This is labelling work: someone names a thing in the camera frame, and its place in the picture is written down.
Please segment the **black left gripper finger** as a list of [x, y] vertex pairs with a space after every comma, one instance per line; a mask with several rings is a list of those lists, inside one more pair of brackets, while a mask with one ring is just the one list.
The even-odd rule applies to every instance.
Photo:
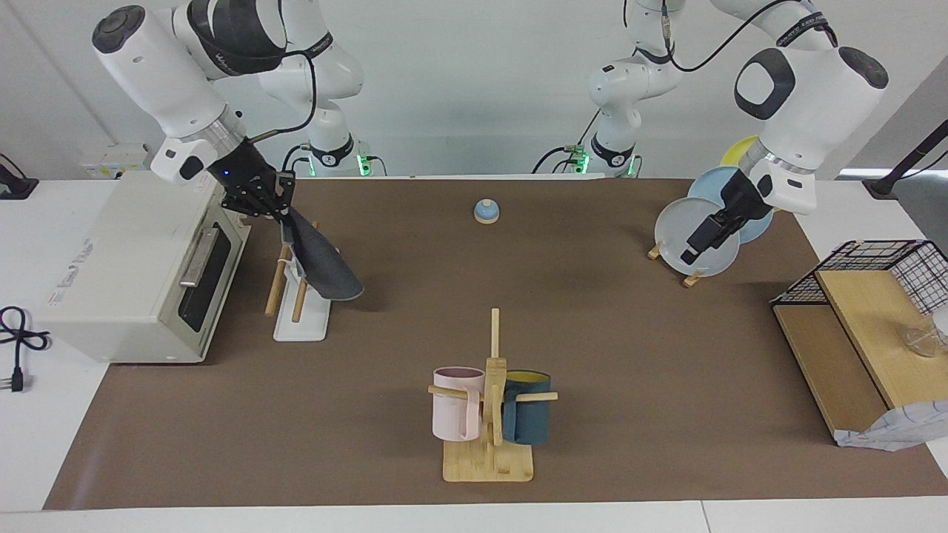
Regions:
[[732, 224], [724, 210], [718, 210], [705, 217], [701, 225], [687, 239], [687, 247], [681, 253], [681, 260], [694, 264], [709, 247], [718, 249], [732, 235]]

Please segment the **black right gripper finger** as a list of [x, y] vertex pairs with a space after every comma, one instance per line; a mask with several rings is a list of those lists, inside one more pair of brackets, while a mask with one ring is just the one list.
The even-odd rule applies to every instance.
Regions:
[[276, 173], [276, 202], [280, 208], [276, 212], [278, 222], [288, 223], [292, 218], [296, 182], [295, 173]]
[[271, 213], [272, 218], [280, 226], [281, 242], [289, 247], [293, 246], [295, 240], [295, 221], [293, 220], [293, 208], [288, 206], [282, 210], [274, 210]]

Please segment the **purple and grey towel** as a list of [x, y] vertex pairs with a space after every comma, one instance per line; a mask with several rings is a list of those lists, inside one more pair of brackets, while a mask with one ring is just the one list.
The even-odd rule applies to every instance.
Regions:
[[297, 209], [287, 211], [289, 243], [301, 264], [309, 286], [329, 301], [351, 301], [362, 295], [364, 286], [336, 247]]

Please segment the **white rack with wooden bars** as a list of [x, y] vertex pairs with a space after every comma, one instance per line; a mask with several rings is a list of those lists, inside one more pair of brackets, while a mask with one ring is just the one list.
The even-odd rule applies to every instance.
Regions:
[[291, 247], [281, 243], [264, 316], [275, 318], [278, 342], [322, 341], [327, 334], [331, 301], [309, 286]]

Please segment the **grey plate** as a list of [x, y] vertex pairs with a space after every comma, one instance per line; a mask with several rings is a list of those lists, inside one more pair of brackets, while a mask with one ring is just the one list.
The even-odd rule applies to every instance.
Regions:
[[724, 272], [739, 252], [739, 235], [732, 234], [717, 249], [708, 247], [693, 263], [683, 259], [685, 252], [696, 252], [687, 239], [708, 216], [721, 206], [700, 197], [684, 197], [667, 205], [655, 223], [654, 236], [659, 254], [674, 270], [684, 275], [714, 276]]

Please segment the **light blue plate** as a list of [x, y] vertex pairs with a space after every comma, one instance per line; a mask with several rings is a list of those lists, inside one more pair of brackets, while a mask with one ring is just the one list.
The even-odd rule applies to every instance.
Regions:
[[[713, 202], [719, 209], [724, 208], [724, 199], [721, 191], [724, 185], [739, 170], [737, 166], [718, 166], [702, 173], [696, 178], [688, 190], [687, 197], [698, 197]], [[766, 232], [773, 220], [773, 211], [758, 220], [749, 220], [739, 230], [741, 245], [758, 239]]]

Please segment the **white power strip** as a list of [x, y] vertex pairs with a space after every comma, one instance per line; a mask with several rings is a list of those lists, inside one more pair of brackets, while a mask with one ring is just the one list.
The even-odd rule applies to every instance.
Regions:
[[146, 143], [118, 143], [98, 152], [86, 152], [80, 166], [90, 179], [114, 180], [128, 172], [146, 171], [150, 161]]

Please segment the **beige toaster oven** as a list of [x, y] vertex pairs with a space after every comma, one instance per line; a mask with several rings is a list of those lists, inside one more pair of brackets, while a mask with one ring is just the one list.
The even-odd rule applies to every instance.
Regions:
[[96, 361], [204, 360], [250, 227], [209, 173], [118, 180], [35, 323]]

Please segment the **wooden shelf box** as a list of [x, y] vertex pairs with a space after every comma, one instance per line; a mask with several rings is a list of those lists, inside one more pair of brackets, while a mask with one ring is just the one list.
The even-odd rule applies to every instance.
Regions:
[[883, 414], [948, 399], [948, 358], [904, 341], [924, 323], [888, 271], [819, 271], [825, 306], [773, 306], [830, 433], [862, 432]]

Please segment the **brown table mat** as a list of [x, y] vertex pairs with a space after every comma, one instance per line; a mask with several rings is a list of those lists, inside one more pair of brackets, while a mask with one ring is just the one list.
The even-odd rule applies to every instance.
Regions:
[[[684, 180], [309, 180], [295, 205], [362, 280], [327, 337], [263, 316], [256, 220], [207, 359], [108, 369], [46, 509], [948, 494], [925, 446], [840, 448], [769, 306], [817, 264], [791, 215], [683, 288], [647, 259]], [[474, 219], [478, 200], [500, 219]], [[500, 353], [559, 393], [527, 483], [447, 483], [427, 386]]]

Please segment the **clear glass cup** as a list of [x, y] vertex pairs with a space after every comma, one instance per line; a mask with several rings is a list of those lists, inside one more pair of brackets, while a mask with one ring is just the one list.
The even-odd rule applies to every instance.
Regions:
[[948, 358], [948, 304], [934, 310], [923, 324], [904, 332], [905, 345], [925, 358]]

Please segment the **black table clamp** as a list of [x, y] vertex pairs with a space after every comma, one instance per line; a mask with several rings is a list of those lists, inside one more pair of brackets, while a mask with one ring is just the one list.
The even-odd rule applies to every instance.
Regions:
[[39, 185], [37, 178], [28, 178], [21, 167], [0, 152], [0, 200], [24, 200]]

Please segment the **pink mug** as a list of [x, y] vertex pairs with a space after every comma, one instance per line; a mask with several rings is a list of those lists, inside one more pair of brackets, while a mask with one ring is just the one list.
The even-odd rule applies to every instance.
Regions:
[[474, 441], [481, 434], [481, 393], [485, 372], [465, 366], [443, 366], [433, 371], [433, 385], [457, 390], [461, 397], [433, 395], [431, 429], [440, 440]]

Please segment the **dark teal mug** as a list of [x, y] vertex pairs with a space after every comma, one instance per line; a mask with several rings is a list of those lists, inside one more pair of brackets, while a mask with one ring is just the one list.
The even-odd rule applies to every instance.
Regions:
[[517, 401], [518, 395], [551, 391], [546, 372], [515, 369], [507, 372], [502, 395], [502, 438], [521, 445], [539, 445], [548, 439], [550, 403]]

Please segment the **wooden mug tree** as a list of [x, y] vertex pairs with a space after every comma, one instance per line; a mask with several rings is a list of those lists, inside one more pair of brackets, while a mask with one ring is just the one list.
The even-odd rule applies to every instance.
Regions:
[[444, 441], [441, 476], [453, 483], [522, 483], [534, 478], [533, 448], [515, 444], [502, 436], [504, 391], [507, 388], [507, 359], [500, 356], [501, 311], [491, 309], [490, 355], [485, 361], [483, 392], [463, 387], [440, 386], [434, 383], [427, 391], [433, 397], [453, 398], [464, 402], [465, 411], [472, 400], [477, 401], [480, 422], [478, 438]]

